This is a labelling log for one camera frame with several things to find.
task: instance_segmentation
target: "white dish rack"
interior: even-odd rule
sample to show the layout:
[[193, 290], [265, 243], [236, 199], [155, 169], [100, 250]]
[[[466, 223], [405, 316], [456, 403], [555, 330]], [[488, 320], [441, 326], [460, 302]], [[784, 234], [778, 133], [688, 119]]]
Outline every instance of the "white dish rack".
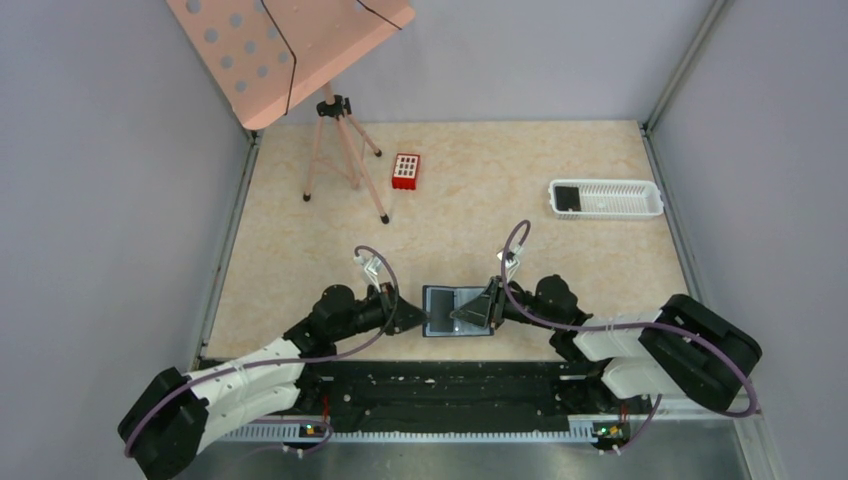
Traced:
[[551, 208], [560, 220], [638, 220], [663, 213], [660, 190], [644, 180], [554, 180]]

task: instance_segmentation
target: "black wire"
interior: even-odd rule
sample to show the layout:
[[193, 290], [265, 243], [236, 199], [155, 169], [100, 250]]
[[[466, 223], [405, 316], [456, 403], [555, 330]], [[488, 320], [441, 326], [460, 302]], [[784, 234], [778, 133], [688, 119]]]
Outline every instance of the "black wire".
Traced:
[[[286, 44], [286, 49], [288, 49], [289, 53], [291, 53], [291, 56], [292, 56], [292, 62], [293, 62], [293, 64], [292, 64], [292, 76], [291, 76], [291, 79], [289, 80], [289, 93], [286, 96], [286, 111], [285, 111], [285, 113], [283, 113], [283, 116], [286, 116], [286, 115], [289, 114], [289, 106], [291, 105], [291, 91], [294, 88], [294, 75], [295, 75], [295, 72], [297, 72], [297, 55], [294, 53], [294, 50], [292, 50], [291, 45], [289, 45], [289, 41], [286, 40], [286, 36], [283, 35], [283, 31], [282, 31], [282, 29], [280, 29], [280, 26], [277, 24], [277, 20], [274, 18], [273, 15], [271, 15], [271, 11], [268, 10], [268, 6], [265, 5], [265, 0], [260, 0], [260, 2], [262, 3], [262, 8], [265, 9], [265, 13], [268, 14], [268, 18], [271, 19], [271, 23], [274, 24], [274, 28], [277, 29], [277, 33], [280, 34], [280, 38], [283, 39], [283, 43]], [[368, 10], [372, 14], [382, 18], [389, 25], [397, 28], [398, 30], [403, 30], [396, 23], [394, 23], [391, 20], [389, 20], [388, 18], [384, 17], [383, 15], [381, 15], [379, 12], [377, 12], [373, 8], [369, 7], [368, 5], [365, 5], [364, 3], [362, 3], [361, 0], [356, 0], [356, 3], [362, 5], [362, 8], [364, 8], [365, 10]]]
[[286, 96], [286, 112], [283, 114], [283, 116], [286, 116], [286, 115], [289, 114], [289, 105], [291, 104], [291, 91], [292, 91], [292, 88], [294, 88], [294, 73], [297, 71], [297, 55], [295, 55], [294, 50], [292, 50], [291, 45], [289, 45], [289, 41], [286, 40], [286, 36], [283, 35], [283, 31], [280, 30], [280, 26], [277, 25], [277, 20], [274, 19], [274, 16], [271, 15], [271, 11], [268, 10], [268, 6], [265, 5], [265, 0], [259, 0], [259, 1], [262, 3], [262, 8], [265, 9], [265, 13], [268, 14], [268, 18], [271, 19], [271, 23], [274, 24], [274, 28], [277, 29], [277, 33], [280, 34], [280, 38], [283, 39], [283, 43], [286, 44], [286, 48], [288, 49], [289, 53], [291, 53], [291, 56], [292, 56], [292, 62], [293, 62], [292, 78], [289, 81], [289, 94]]
[[380, 17], [380, 18], [382, 18], [383, 20], [385, 20], [385, 21], [386, 21], [386, 23], [388, 23], [389, 25], [391, 25], [391, 26], [393, 26], [393, 27], [397, 28], [398, 30], [403, 30], [402, 28], [400, 28], [399, 26], [397, 26], [397, 24], [396, 24], [396, 23], [394, 23], [393, 21], [391, 21], [391, 20], [389, 20], [388, 18], [386, 18], [386, 17], [384, 17], [384, 16], [380, 15], [380, 14], [379, 14], [376, 10], [374, 10], [373, 8], [369, 7], [368, 5], [365, 5], [364, 3], [362, 3], [362, 0], [356, 0], [356, 3], [358, 3], [358, 4], [362, 5], [362, 8], [364, 8], [365, 10], [368, 10], [369, 12], [373, 13], [374, 15], [377, 15], [378, 17]]

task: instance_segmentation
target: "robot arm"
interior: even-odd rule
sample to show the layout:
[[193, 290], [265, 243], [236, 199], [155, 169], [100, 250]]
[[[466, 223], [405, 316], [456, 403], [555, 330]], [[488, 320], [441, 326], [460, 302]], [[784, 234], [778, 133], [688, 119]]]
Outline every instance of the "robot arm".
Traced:
[[595, 327], [580, 332], [555, 330], [549, 343], [567, 361], [597, 362], [601, 380], [619, 399], [686, 395], [704, 408], [726, 412], [742, 382], [723, 360], [690, 338], [662, 329], [614, 326], [661, 324], [683, 329], [714, 345], [745, 377], [762, 357], [753, 338], [687, 295], [673, 295], [650, 312], [594, 317], [577, 307], [577, 296], [559, 275], [539, 280], [533, 293], [515, 282], [504, 285], [500, 276], [492, 277], [480, 296], [451, 317], [495, 329], [505, 320], [541, 326], [506, 298], [506, 288], [533, 315], [564, 326]]
[[[306, 318], [265, 347], [206, 370], [161, 372], [118, 426], [128, 443], [127, 453], [148, 479], [173, 478], [222, 435], [291, 408], [301, 396], [298, 380], [305, 363], [317, 357], [342, 358], [336, 355], [335, 342], [381, 328], [394, 335], [427, 320], [426, 313], [395, 293], [391, 284], [379, 288], [372, 284], [366, 297], [356, 300], [350, 288], [332, 285]], [[291, 361], [298, 358], [303, 361]], [[139, 423], [154, 408], [160, 410], [129, 445]]]

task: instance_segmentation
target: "tripod leg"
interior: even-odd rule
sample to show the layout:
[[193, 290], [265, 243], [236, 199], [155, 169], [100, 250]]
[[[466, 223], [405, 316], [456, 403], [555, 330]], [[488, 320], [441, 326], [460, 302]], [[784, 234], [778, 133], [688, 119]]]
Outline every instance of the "tripod leg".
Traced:
[[345, 165], [347, 166], [347, 180], [350, 182], [350, 188], [359, 188], [359, 175], [356, 174], [356, 170], [353, 167], [354, 158], [356, 158], [356, 146], [352, 145], [348, 142], [347, 137], [345, 137], [344, 132], [347, 131], [347, 124], [344, 123], [344, 119], [337, 118], [336, 119], [336, 130], [339, 132], [339, 140], [342, 143], [342, 152], [344, 152], [345, 156]]
[[318, 163], [318, 153], [321, 151], [321, 130], [324, 129], [324, 117], [318, 117], [315, 124], [315, 140], [312, 142], [312, 160], [309, 161], [309, 173], [306, 174], [306, 189], [303, 191], [303, 201], [312, 199], [312, 186], [315, 182], [315, 164]]
[[359, 123], [359, 120], [357, 120], [352, 113], [349, 114], [347, 118], [350, 119], [350, 123], [353, 124], [353, 128], [355, 128], [356, 131], [359, 132], [360, 135], [362, 135], [362, 138], [365, 139], [365, 143], [367, 143], [368, 146], [371, 147], [371, 151], [374, 152], [374, 155], [378, 157], [383, 156], [383, 151], [380, 150], [376, 143], [374, 143], [374, 140], [371, 140], [371, 137], [368, 136], [368, 133], [365, 131], [365, 128], [363, 128], [362, 124]]
[[374, 200], [374, 205], [377, 207], [377, 212], [380, 213], [380, 220], [383, 223], [389, 223], [389, 216], [386, 214], [386, 210], [383, 209], [383, 204], [380, 202], [380, 196], [377, 195], [377, 189], [374, 188], [374, 182], [371, 181], [371, 176], [368, 175], [368, 170], [365, 169], [365, 162], [362, 160], [362, 157], [359, 156], [359, 153], [356, 151], [356, 144], [353, 142], [353, 138], [350, 136], [350, 130], [347, 128], [347, 124], [344, 122], [339, 122], [339, 131], [342, 135], [342, 140], [347, 143], [348, 148], [353, 154], [353, 157], [356, 159], [356, 163], [359, 164], [359, 171], [362, 173], [362, 177], [365, 179], [365, 185], [368, 186], [368, 191], [371, 193], [371, 199]]

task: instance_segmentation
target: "beige tabletop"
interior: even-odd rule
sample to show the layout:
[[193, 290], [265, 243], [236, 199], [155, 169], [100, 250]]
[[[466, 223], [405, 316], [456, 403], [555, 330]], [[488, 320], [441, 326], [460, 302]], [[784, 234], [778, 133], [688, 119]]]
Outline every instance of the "beige tabletop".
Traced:
[[[391, 223], [383, 225], [365, 186], [318, 175], [301, 199], [313, 127], [266, 130], [236, 237], [209, 357], [238, 357], [305, 317], [329, 285], [361, 298], [366, 285], [353, 247], [370, 245], [398, 274], [404, 298], [420, 306], [422, 285], [485, 285], [495, 253], [521, 219], [533, 229], [515, 277], [534, 290], [558, 273], [579, 306], [596, 315], [640, 312], [685, 292], [664, 216], [647, 221], [557, 220], [548, 183], [557, 178], [653, 180], [635, 122], [403, 123], [366, 125], [383, 149], [366, 163]], [[341, 162], [335, 131], [323, 153]], [[418, 153], [415, 191], [393, 190], [397, 152]], [[339, 351], [370, 334], [340, 342]], [[423, 338], [420, 329], [380, 339], [352, 359], [557, 360], [551, 332], [514, 322], [492, 337]]]

